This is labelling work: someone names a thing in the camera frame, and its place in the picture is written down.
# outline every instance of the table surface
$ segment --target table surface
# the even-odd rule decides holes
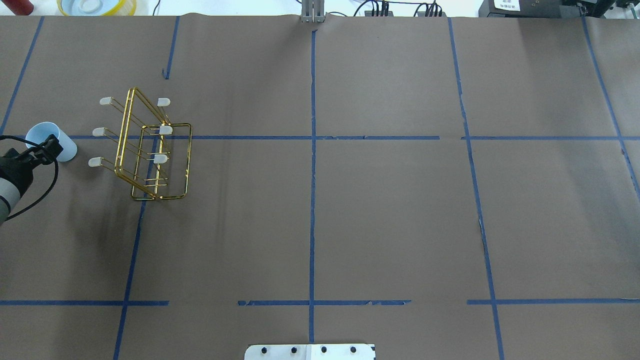
[[[55,0],[31,0],[35,9],[33,15],[62,15]],[[362,1],[325,0],[325,11],[342,12],[353,15]],[[157,4],[155,0],[137,0],[135,15],[151,15]],[[441,0],[438,2],[446,14],[451,17],[477,17],[482,0]],[[363,16],[365,5],[359,15]],[[416,5],[391,4],[395,16],[413,16]],[[184,15],[201,13],[204,15],[285,15],[300,14],[300,4],[295,0],[161,0],[156,15]],[[0,3],[0,15],[13,15],[3,3]],[[631,11],[614,8],[606,13],[608,19],[633,19]]]
[[[640,46],[619,35],[639,30],[1,18],[0,133],[52,120],[78,154],[0,228],[0,357],[633,358]],[[98,100],[133,86],[194,127],[185,199],[135,202],[87,166],[115,152],[92,129],[121,119]]]

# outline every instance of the black wire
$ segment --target black wire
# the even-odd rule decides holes
[[[429,4],[427,4],[427,3],[422,3],[422,4],[418,5],[418,7],[415,9],[415,12],[413,13],[413,16],[418,15],[418,11],[420,11],[420,8],[422,8],[422,5],[427,6],[427,10],[429,10]]]
[[[156,10],[158,9],[158,6],[160,6],[160,1],[162,0],[158,0],[158,3],[156,4],[156,7],[154,8],[154,12],[151,14],[151,16],[156,16]]]
[[[438,5],[435,1],[431,4],[431,9],[429,10],[429,17],[441,17],[442,16],[442,7]]]
[[[15,218],[16,216],[23,214],[25,211],[31,209],[32,207],[36,206],[40,201],[42,201],[44,198],[46,198],[47,195],[51,192],[53,187],[56,185],[56,181],[58,181],[58,160],[54,156],[51,156],[51,153],[49,151],[47,151],[47,149],[45,149],[44,146],[38,145],[35,142],[30,142],[29,140],[25,140],[25,139],[19,138],[17,136],[0,135],[0,140],[4,140],[4,139],[11,139],[11,140],[23,142],[23,143],[29,144],[31,146],[37,147],[38,149],[44,151],[49,159],[53,159],[53,164],[55,166],[55,170],[54,170],[54,173],[53,173],[53,180],[51,181],[51,185],[49,185],[49,188],[47,189],[47,191],[45,191],[44,194],[42,194],[42,196],[38,198],[38,200],[32,202],[26,208],[18,211],[17,213],[11,215],[8,218],[6,218],[6,220],[11,220],[11,219]]]
[[[378,2],[376,0],[366,0],[364,3],[360,4],[360,6],[358,6],[358,8],[356,9],[356,12],[353,13],[353,16],[358,15],[358,12],[360,11],[360,9],[364,6],[364,4],[366,3],[373,3],[376,5],[376,13],[380,13],[380,8],[378,7]],[[373,15],[373,4],[371,5],[371,16]]]
[[[392,4],[408,4],[408,5],[420,5],[422,3],[406,3],[404,1],[387,1],[388,3],[392,3]]]

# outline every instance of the blue painter's tape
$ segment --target blue painter's tape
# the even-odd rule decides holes
[[[171,139],[187,139],[188,136],[168,136]],[[311,140],[311,136],[248,136],[248,135],[195,135],[194,140]]]
[[[157,148],[158,138],[154,137],[152,149],[155,152]],[[150,178],[153,163],[150,161],[147,168],[147,179]],[[133,272],[136,269],[136,258],[138,257],[138,247],[140,245],[140,234],[142,233],[142,220],[145,216],[147,202],[143,201],[140,206],[140,214],[138,216],[138,226],[136,228],[136,239],[133,243],[133,251],[131,252],[131,264],[129,265],[129,275],[127,276],[127,286],[124,291],[124,301],[122,304],[122,312],[120,314],[120,325],[118,326],[118,335],[116,337],[116,346],[113,351],[113,360],[118,360],[120,355],[120,345],[122,344],[122,334],[124,333],[124,325],[127,321],[127,308],[129,307],[129,295],[131,294],[131,284],[133,282]]]
[[[0,300],[0,306],[123,306],[117,300]],[[167,300],[129,301],[128,306],[169,306]]]
[[[122,307],[120,312],[120,325],[118,325],[118,336],[116,337],[116,347],[113,351],[113,360],[118,360],[120,357],[120,345],[122,344],[122,333],[124,332],[124,323],[127,319],[127,306]]]
[[[471,140],[469,140],[471,134],[469,131],[469,124],[467,122],[467,111],[465,110],[465,104],[462,100],[462,81],[460,79],[460,67],[458,65],[458,52],[456,51],[456,40],[453,34],[453,24],[451,18],[447,18],[449,22],[449,36],[451,38],[451,51],[453,53],[453,65],[456,72],[456,82],[458,84],[458,96],[460,98],[460,111],[462,112],[462,119],[464,120],[465,136],[467,137],[467,153],[469,158],[469,167],[471,169],[471,179],[474,185],[474,195],[476,198],[476,209],[478,214],[478,221],[480,223],[480,233],[482,236],[482,243],[484,247],[484,267],[486,268],[486,277],[489,284],[489,295],[491,300],[495,302],[495,290],[493,288],[493,275],[491,270],[491,261],[489,258],[489,246],[486,241],[486,232],[484,230],[484,218],[482,212],[482,204],[480,202],[480,193],[478,190],[478,183],[476,177],[476,165],[474,164],[473,150],[471,149]],[[498,317],[498,307],[495,303],[492,304],[493,312],[493,326],[495,328],[495,339],[498,346],[498,357],[500,360],[504,360],[504,349],[502,346],[502,333],[500,330],[500,320]]]
[[[311,209],[309,227],[309,343],[314,343],[316,276],[316,31],[311,32]]]
[[[309,300],[249,300],[239,301],[238,306],[308,306]]]
[[[317,306],[403,306],[411,300],[316,300]]]
[[[138,300],[138,301],[128,301],[127,306],[169,306],[168,300]]]
[[[318,136],[318,140],[439,140],[439,136]]]
[[[314,300],[315,306],[403,306],[411,300]],[[308,306],[308,300],[240,300],[238,306]]]
[[[27,65],[29,65],[29,60],[31,59],[31,54],[33,53],[33,48],[36,46],[36,40],[38,40],[38,35],[40,34],[40,30],[42,29],[42,23],[44,22],[44,16],[40,17],[40,22],[38,22],[38,27],[36,28],[36,32],[33,34],[33,39],[31,39],[31,46],[29,46],[29,51],[27,52],[27,57],[24,59],[24,63],[22,64],[22,69],[20,70],[20,75],[18,75],[18,81],[15,82],[15,87],[13,88],[13,93],[11,95],[11,99],[9,100],[9,105],[6,108],[6,112],[4,113],[4,118],[2,120],[2,124],[0,124],[0,135],[4,134],[4,128],[6,127],[7,121],[9,121],[9,115],[11,115],[11,109],[13,108],[13,102],[15,101],[15,97],[18,95],[18,90],[20,90],[20,84],[22,83],[22,78],[24,77],[24,72],[27,70]]]
[[[93,135],[69,135],[70,139],[73,140],[110,140],[109,138],[105,137],[105,136],[93,136]],[[151,136],[144,136],[145,139],[151,140],[152,137]],[[129,135],[127,136],[127,139],[129,140],[139,140],[140,136],[139,135]]]
[[[569,140],[601,141],[618,140],[617,136],[463,136],[462,140]]]
[[[122,306],[122,301],[99,301],[99,300],[0,300],[0,306]]]
[[[496,305],[640,304],[640,299],[496,299]],[[491,305],[491,300],[467,300],[467,305]]]
[[[587,28],[587,21],[584,17],[582,17],[582,29],[584,30],[584,38],[587,41],[587,47],[589,48],[589,55],[591,56],[591,61],[593,62],[593,68],[595,69],[596,77],[598,78],[598,82],[600,83],[600,89],[602,90],[602,94],[604,95],[604,99],[605,99],[605,102],[607,103],[607,108],[609,109],[609,115],[611,116],[613,127],[616,129],[616,135],[618,135],[618,140],[620,141],[620,148],[622,149],[622,155],[625,157],[625,162],[627,163],[627,170],[629,171],[631,182],[633,183],[634,189],[636,190],[636,197],[638,198],[638,201],[640,201],[640,186],[638,186],[636,173],[634,172],[634,168],[631,165],[631,160],[629,159],[627,146],[625,145],[625,141],[622,137],[622,133],[620,132],[618,119],[616,119],[616,114],[613,111],[613,107],[611,106],[609,93],[607,92],[607,88],[604,85],[604,80],[602,79],[602,74],[600,73],[600,67],[598,66],[598,60],[596,60],[595,53],[593,52],[593,46],[591,45],[591,37],[589,36],[589,29]]]
[[[171,50],[169,52],[169,61],[166,64],[166,72],[164,69],[162,70],[162,75],[165,80],[169,80],[169,75],[171,75],[171,64],[173,63],[173,51],[175,50],[175,40],[178,37],[178,25],[180,24],[180,17],[175,17],[175,25],[173,26],[173,39],[171,41]]]

